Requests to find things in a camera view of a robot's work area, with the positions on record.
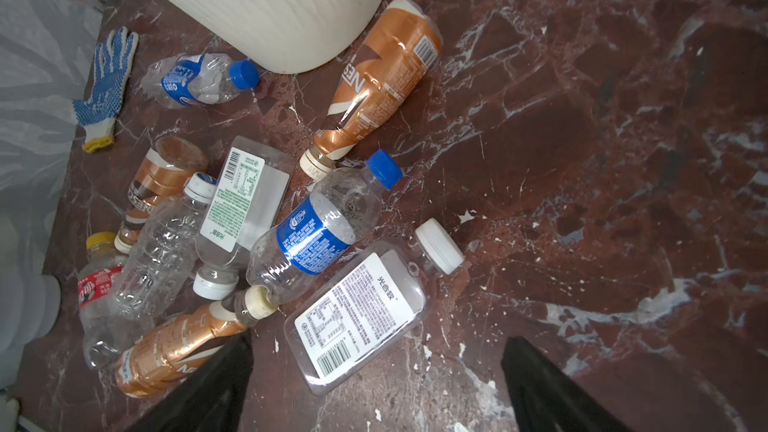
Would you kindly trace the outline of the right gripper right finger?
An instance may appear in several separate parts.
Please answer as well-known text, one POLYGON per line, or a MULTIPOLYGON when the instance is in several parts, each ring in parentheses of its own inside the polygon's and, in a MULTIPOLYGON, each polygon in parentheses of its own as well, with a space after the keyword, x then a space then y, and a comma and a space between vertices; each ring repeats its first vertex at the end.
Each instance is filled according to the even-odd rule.
POLYGON ((501 360, 521 431, 627 431, 629 428, 522 336, 501 360))

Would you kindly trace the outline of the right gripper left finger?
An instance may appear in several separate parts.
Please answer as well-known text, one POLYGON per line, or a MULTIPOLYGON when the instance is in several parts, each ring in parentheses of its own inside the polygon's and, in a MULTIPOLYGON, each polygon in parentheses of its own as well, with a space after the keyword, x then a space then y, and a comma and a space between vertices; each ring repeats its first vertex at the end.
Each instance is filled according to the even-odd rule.
POLYGON ((241 333, 132 424, 131 431, 235 431, 253 370, 251 334, 241 333))

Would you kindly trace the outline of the purple label bottle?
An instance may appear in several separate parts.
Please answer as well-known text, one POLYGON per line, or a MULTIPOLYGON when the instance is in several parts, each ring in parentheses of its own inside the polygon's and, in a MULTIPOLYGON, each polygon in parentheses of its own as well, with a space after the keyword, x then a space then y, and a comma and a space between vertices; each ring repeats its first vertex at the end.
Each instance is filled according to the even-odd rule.
POLYGON ((379 239, 356 254, 284 324, 310 391, 327 394, 421 323, 439 278, 463 261, 434 218, 408 239, 379 239))

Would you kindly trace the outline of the blue cap Pepsi bottle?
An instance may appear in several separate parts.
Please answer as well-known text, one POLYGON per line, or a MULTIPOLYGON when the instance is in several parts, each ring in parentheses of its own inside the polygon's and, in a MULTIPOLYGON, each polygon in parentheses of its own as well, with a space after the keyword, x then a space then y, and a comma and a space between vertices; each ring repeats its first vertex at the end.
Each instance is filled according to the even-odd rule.
POLYGON ((403 174, 385 151, 362 168, 339 168, 317 182, 282 222, 251 249, 246 280, 278 307, 303 295, 348 248, 379 222, 384 195, 403 174))

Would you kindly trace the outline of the nescafe bottle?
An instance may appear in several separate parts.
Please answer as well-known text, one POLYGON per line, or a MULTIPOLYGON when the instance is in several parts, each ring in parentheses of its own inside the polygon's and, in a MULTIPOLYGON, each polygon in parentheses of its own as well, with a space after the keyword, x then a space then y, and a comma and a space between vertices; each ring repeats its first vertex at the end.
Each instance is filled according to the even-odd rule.
POLYGON ((324 122, 299 166, 317 182, 402 106, 437 62, 443 38, 412 0, 393 0, 342 70, 324 122))
POLYGON ((198 370, 228 338, 275 310, 268 289, 252 286, 181 315, 123 352, 115 371, 117 385, 134 398, 163 392, 198 370))
POLYGON ((150 213, 158 204, 180 193, 195 172, 204 172, 208 160, 192 142, 167 136, 156 141, 128 188, 128 208, 114 239, 115 248, 129 254, 150 213))

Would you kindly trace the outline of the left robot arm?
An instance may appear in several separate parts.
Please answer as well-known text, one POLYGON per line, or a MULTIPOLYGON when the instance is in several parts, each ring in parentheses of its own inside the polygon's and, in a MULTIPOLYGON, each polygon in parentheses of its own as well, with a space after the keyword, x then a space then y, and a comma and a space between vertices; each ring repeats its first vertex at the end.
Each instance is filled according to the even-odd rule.
POLYGON ((46 335, 58 316, 58 282, 27 260, 17 228, 1 218, 1 429, 17 429, 20 404, 9 389, 16 383, 24 347, 46 335))

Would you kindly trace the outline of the blue label bottle near bin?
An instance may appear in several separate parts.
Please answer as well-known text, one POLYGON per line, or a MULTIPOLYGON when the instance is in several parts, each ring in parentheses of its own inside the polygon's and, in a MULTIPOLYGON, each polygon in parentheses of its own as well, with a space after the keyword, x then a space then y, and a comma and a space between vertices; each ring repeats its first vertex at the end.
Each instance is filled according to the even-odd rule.
POLYGON ((256 88, 260 74, 250 60, 234 60, 226 53, 177 55, 150 65, 141 90, 166 108, 226 103, 256 88))

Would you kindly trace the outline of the clear unlabelled plastic bottle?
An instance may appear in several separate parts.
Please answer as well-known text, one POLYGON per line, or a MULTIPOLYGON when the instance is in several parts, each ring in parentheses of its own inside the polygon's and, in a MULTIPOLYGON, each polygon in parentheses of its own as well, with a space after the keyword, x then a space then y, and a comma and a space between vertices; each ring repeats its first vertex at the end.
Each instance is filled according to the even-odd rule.
POLYGON ((195 238, 217 185, 212 176, 197 172, 180 194, 154 209, 111 288, 113 314, 156 319, 172 305, 198 260, 195 238))

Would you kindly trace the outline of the red label small bottle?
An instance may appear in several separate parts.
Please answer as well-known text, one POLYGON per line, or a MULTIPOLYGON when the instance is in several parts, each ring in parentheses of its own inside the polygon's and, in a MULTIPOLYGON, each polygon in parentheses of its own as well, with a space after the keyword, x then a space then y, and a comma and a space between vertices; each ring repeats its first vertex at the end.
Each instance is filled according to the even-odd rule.
POLYGON ((113 311, 109 297, 127 256, 114 245, 115 234, 97 232, 88 237, 88 263, 77 273, 79 318, 84 330, 83 355, 88 368, 101 370, 154 329, 147 316, 126 318, 113 311))

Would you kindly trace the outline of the green label flat bottle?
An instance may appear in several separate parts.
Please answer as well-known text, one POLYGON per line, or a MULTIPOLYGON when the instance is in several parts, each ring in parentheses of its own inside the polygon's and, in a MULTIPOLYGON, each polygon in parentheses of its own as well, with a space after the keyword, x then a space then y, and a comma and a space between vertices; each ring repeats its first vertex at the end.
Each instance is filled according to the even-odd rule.
POLYGON ((274 224, 294 169, 293 158, 273 147, 233 140, 195 238, 195 294, 218 301, 235 290, 252 247, 274 224))

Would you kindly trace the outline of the blue dotted work glove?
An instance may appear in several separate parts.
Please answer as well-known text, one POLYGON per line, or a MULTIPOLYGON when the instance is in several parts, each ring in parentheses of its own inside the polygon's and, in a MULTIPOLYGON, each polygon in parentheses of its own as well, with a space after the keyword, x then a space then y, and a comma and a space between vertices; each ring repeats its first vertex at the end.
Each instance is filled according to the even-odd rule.
POLYGON ((77 123, 85 131, 82 150, 86 153, 114 143, 114 125, 123 106, 138 44, 139 35, 121 27, 96 45, 90 96, 72 102, 77 123))

